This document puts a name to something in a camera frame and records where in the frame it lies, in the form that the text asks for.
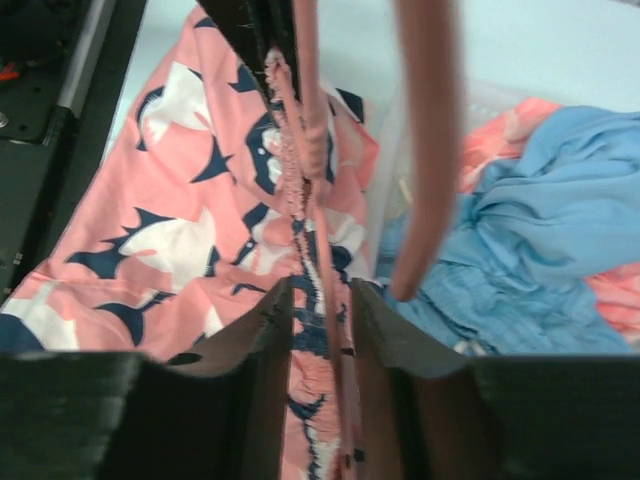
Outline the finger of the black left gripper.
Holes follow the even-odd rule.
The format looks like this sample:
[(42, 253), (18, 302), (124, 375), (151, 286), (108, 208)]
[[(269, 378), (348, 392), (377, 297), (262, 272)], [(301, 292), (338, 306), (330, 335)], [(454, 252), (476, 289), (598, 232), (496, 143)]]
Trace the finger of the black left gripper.
[(300, 98), (291, 0), (202, 0), (199, 5), (240, 59), (237, 79), (230, 83), (235, 91), (269, 96), (265, 61), (275, 48), (291, 69), (294, 98)]

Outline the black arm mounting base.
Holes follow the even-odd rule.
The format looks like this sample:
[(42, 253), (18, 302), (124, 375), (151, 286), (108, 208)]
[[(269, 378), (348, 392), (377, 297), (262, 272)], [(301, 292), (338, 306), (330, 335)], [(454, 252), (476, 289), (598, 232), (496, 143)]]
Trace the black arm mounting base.
[(95, 173), (143, 1), (1, 4), (1, 295), (48, 256)]

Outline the pink shark print shorts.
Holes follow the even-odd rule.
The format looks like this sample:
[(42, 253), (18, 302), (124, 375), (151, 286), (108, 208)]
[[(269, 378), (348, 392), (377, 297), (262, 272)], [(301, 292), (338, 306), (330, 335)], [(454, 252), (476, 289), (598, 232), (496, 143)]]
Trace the pink shark print shorts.
[[(52, 254), (1, 310), (1, 348), (140, 350), (166, 360), (220, 332), (276, 282), (293, 287), (281, 475), (348, 479), (325, 327), (312, 185), (294, 150), (275, 48), (269, 96), (239, 93), (240, 59), (198, 4), (130, 110)], [(344, 373), (350, 281), (369, 274), (365, 191), (378, 147), (359, 96), (321, 87), (325, 213)]]

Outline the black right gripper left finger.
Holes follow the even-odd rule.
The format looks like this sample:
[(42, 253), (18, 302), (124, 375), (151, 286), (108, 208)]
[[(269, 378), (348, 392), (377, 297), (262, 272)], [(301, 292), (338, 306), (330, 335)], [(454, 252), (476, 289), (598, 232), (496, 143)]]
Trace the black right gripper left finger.
[(134, 352), (1, 358), (5, 479), (276, 479), (293, 289), (164, 364)]

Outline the pink wire hanger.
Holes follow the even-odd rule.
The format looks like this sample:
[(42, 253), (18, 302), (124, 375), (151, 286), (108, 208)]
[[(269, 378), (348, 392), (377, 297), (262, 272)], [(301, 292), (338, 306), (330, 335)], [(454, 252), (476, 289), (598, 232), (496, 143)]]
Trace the pink wire hanger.
[[(405, 55), (415, 174), (415, 207), (407, 238), (396, 261), (392, 290), (399, 300), (416, 291), (449, 224), (457, 187), (460, 108), (454, 22), (445, 1), (399, 1), (396, 4)], [(325, 325), (345, 455), (353, 452), (352, 415), (343, 384), (341, 340), (335, 313), (335, 286), (325, 213), (327, 130), (326, 101), (319, 86), (317, 4), (297, 1), (293, 7), (298, 47), (301, 99), (282, 97), (287, 120), (306, 177), (312, 184), (317, 255), (325, 297)], [(372, 479), (404, 476), (389, 380), (370, 345), (356, 365), (363, 394), (362, 428)]]

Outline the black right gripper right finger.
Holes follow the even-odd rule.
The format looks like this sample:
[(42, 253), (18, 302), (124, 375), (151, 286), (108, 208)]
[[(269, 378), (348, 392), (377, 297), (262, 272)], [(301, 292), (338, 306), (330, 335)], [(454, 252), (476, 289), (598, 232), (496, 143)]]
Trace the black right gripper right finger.
[(635, 479), (635, 355), (467, 357), (352, 283), (372, 479)]

